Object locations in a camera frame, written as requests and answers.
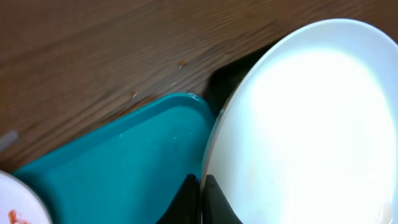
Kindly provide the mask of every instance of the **blue tray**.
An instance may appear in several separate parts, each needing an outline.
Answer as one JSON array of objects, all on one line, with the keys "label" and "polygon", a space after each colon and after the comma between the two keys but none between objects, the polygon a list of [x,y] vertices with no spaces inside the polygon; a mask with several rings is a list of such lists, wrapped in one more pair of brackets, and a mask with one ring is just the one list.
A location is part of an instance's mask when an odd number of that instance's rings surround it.
[{"label": "blue tray", "polygon": [[215,122],[188,93],[165,96],[13,173],[54,223],[155,223],[201,162]]}]

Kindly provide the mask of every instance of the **white plate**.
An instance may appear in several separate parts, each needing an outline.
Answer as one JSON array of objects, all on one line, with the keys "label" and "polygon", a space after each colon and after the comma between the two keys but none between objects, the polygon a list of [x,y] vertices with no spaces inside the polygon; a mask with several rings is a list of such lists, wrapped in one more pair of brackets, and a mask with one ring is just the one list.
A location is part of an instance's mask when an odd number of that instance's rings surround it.
[{"label": "white plate", "polygon": [[0,224],[10,224],[10,215],[21,222],[15,224],[51,224],[43,203],[33,191],[15,177],[0,171]]},{"label": "white plate", "polygon": [[296,30],[232,96],[207,174],[245,224],[389,223],[397,86],[398,47],[379,29],[331,19]]}]

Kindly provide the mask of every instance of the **brown wooden surface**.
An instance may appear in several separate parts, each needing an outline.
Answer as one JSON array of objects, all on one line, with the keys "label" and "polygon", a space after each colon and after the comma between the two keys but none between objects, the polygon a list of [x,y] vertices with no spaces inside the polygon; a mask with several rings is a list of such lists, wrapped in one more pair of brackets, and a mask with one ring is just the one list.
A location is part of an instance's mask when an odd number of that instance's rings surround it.
[{"label": "brown wooden surface", "polygon": [[361,19],[398,40],[397,12],[385,0],[2,0],[0,134],[20,138],[0,169],[137,102],[201,93],[217,68],[320,19]]}]

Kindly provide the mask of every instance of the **wooden table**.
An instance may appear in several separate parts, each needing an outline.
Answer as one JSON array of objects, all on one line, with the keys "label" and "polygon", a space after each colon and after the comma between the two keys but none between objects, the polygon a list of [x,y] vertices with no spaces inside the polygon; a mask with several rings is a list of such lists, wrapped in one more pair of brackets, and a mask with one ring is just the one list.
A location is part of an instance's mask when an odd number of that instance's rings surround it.
[{"label": "wooden table", "polygon": [[154,98],[201,94],[217,68],[314,21],[360,19],[398,40],[397,12],[386,0],[3,0],[0,134],[19,139],[0,169]]}]

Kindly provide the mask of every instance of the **tray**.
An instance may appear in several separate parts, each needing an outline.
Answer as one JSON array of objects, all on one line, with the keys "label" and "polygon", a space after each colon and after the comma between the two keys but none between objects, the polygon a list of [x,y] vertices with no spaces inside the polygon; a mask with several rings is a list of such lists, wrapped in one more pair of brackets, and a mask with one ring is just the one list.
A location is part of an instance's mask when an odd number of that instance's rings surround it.
[{"label": "tray", "polygon": [[13,173],[54,223],[155,223],[201,162],[215,122],[196,95],[174,93]]}]

